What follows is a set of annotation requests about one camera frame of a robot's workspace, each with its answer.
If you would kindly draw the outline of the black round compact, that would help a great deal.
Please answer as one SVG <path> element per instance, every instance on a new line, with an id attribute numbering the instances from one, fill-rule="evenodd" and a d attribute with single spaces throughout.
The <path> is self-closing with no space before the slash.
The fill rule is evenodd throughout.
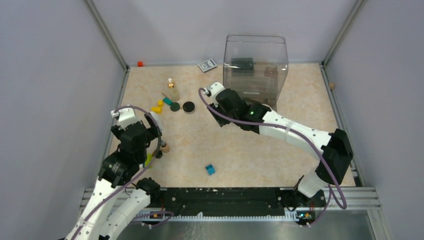
<path id="1" fill-rule="evenodd" d="M 183 111 L 184 111 L 185 114 L 191 115 L 191 114 L 193 114 L 195 112 L 196 105 L 192 101 L 186 101 L 182 105 L 182 109 L 183 109 Z"/>

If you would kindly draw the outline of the blue toy brick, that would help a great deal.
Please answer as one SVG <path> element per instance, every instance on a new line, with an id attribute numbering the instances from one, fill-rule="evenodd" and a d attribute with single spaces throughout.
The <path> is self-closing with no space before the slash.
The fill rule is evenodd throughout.
<path id="1" fill-rule="evenodd" d="M 205 169 L 206 169 L 206 171 L 207 171 L 207 173 L 208 173 L 209 176 L 211 176 L 211 175 L 213 175 L 213 174 L 216 173 L 216 170 L 215 170 L 215 168 L 214 168 L 214 166 L 212 164 L 207 165 L 205 167 Z"/>

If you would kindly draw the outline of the clear pump bottle gold collar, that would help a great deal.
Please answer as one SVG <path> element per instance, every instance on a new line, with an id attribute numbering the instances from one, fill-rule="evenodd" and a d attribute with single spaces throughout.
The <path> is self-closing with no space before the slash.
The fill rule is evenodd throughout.
<path id="1" fill-rule="evenodd" d="M 180 92 L 176 86 L 175 81 L 172 78 L 168 78 L 168 90 L 171 96 L 171 100 L 173 102 L 177 102 L 180 100 Z"/>

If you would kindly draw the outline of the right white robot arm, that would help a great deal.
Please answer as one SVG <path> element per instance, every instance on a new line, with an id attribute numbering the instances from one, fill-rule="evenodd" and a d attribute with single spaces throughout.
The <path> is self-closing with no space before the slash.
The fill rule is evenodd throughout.
<path id="1" fill-rule="evenodd" d="M 200 88 L 198 94 L 203 102 L 206 97 L 213 100 L 206 107 L 221 127 L 233 123 L 244 131 L 283 140 L 318 160 L 317 167 L 302 176 L 294 187 L 293 200 L 297 205 L 307 206 L 318 191 L 327 187 L 331 196 L 339 194 L 335 199 L 338 206 L 347 208 L 341 183 L 354 153 L 344 130 L 337 128 L 328 132 L 307 127 L 265 104 L 248 104 L 234 90 L 221 84 Z"/>

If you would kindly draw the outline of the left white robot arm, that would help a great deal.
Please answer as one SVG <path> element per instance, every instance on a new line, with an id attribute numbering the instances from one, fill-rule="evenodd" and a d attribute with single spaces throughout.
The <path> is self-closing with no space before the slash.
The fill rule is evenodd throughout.
<path id="1" fill-rule="evenodd" d="M 155 112 L 143 110 L 150 125 L 146 127 L 137 117 L 137 109 L 125 105 L 111 111 L 116 119 L 111 132 L 120 143 L 102 161 L 90 199 L 67 234 L 67 240 L 115 240 L 141 210 L 160 202 L 160 185 L 151 178 L 139 178 L 147 170 L 144 164 L 150 143 L 157 140 L 157 150 L 162 146 L 163 125 Z M 120 194 L 135 180 L 138 182 L 131 194 L 114 209 Z"/>

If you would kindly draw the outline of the foundation bottle black cap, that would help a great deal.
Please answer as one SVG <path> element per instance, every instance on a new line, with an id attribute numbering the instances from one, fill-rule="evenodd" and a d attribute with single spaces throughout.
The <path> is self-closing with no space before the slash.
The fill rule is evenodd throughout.
<path id="1" fill-rule="evenodd" d="M 170 152 L 170 146 L 166 141 L 161 141 L 160 149 L 163 153 L 169 153 Z"/>

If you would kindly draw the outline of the clear acrylic makeup organizer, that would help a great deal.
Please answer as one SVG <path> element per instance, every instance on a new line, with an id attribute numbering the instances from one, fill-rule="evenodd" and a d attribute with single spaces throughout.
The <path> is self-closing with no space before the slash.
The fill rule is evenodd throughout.
<path id="1" fill-rule="evenodd" d="M 226 37 L 222 84 L 247 102 L 259 102 L 277 110 L 288 71 L 284 36 L 231 33 Z"/>

